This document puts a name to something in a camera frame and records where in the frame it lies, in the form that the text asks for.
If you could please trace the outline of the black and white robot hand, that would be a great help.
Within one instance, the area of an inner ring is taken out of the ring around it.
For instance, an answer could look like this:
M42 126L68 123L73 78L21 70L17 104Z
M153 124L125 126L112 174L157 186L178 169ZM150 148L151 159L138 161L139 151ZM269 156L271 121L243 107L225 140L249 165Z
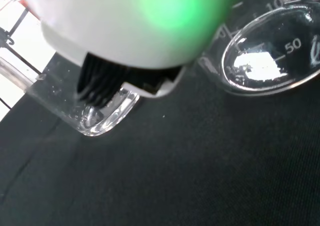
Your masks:
M160 98L210 44L237 0L25 0L45 40L80 67L75 96Z

